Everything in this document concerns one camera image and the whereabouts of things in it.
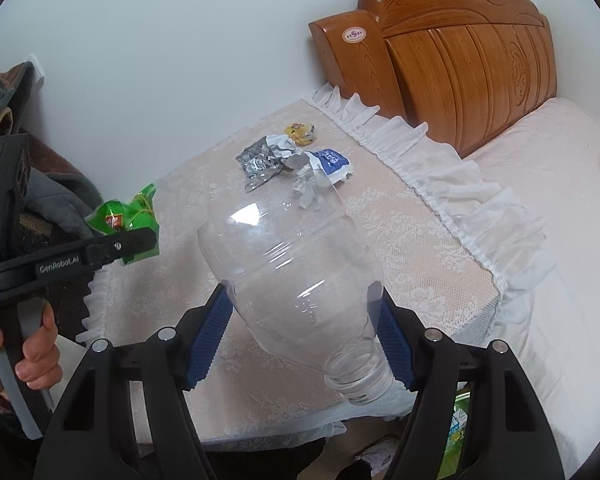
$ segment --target silver bolt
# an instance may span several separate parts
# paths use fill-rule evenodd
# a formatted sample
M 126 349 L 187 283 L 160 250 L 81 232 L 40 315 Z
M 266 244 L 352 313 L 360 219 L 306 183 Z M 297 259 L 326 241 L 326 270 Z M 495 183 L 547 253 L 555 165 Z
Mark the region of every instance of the silver bolt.
M 169 339 L 173 339 L 176 337 L 176 329 L 166 326 L 160 329 L 158 332 L 158 339 L 162 339 L 163 341 L 168 341 Z
M 426 337 L 429 341 L 440 341 L 442 339 L 442 332 L 437 328 L 427 328 L 424 331 L 424 337 Z
M 96 341 L 93 342 L 93 344 L 91 345 L 91 349 L 94 352 L 104 352 L 107 349 L 107 346 L 109 346 L 109 341 L 107 341 L 106 339 L 96 339 Z
M 491 346 L 498 354 L 504 354 L 507 350 L 509 350 L 509 345 L 506 344 L 502 339 L 496 339 Z

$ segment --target transparent bottle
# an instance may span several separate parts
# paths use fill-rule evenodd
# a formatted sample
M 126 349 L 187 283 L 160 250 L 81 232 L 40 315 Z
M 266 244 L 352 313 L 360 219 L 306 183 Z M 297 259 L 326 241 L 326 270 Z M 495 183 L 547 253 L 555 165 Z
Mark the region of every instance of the transparent bottle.
M 265 351 L 323 371 L 352 404 L 378 399 L 394 377 L 374 328 L 375 253 L 322 172 L 257 191 L 198 230 L 207 263 Z

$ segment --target white wall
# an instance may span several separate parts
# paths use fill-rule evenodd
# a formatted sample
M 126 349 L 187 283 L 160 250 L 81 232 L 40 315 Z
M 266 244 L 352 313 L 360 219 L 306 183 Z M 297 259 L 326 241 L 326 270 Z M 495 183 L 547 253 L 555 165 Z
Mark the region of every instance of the white wall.
M 0 70 L 35 53 L 46 79 L 25 126 L 106 198 L 129 198 L 319 86 L 307 23 L 356 1 L 6 0 Z M 600 117 L 600 12 L 533 1 L 554 30 L 561 93 Z

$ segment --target green snack bag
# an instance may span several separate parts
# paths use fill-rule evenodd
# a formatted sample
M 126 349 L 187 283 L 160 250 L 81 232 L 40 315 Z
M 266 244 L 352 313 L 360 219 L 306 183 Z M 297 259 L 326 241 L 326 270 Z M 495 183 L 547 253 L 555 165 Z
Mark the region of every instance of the green snack bag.
M 96 211 L 87 216 L 87 224 L 104 235 L 149 227 L 158 238 L 160 226 L 155 219 L 154 195 L 155 184 L 149 184 L 128 204 L 120 202 L 120 200 L 109 200 L 99 205 Z M 130 264 L 158 254 L 160 254 L 160 248 L 157 243 L 150 251 L 122 258 L 122 263 Z

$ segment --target white ruffle trim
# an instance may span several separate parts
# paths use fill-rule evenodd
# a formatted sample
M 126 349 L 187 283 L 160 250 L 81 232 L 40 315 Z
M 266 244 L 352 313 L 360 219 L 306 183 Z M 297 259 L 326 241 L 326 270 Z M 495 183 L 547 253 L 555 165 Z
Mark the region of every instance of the white ruffle trim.
M 345 100 L 337 86 L 327 84 L 304 101 L 395 171 L 491 272 L 500 293 L 494 322 L 528 320 L 528 311 L 507 306 L 536 286 L 555 261 L 543 247 L 544 221 L 520 205 L 510 187 L 483 181 L 474 161 L 426 136 L 427 123 L 412 128 L 402 117 L 377 116 L 380 107 L 363 105 L 358 94 Z
M 86 332 L 82 332 L 75 337 L 77 343 L 87 343 L 88 346 L 96 341 L 96 339 L 104 337 L 108 311 L 109 274 L 109 269 L 102 267 L 95 272 L 93 280 L 89 284 L 91 293 L 84 297 L 84 304 L 89 311 L 89 317 L 85 317 L 82 320 L 82 325 L 85 327 Z

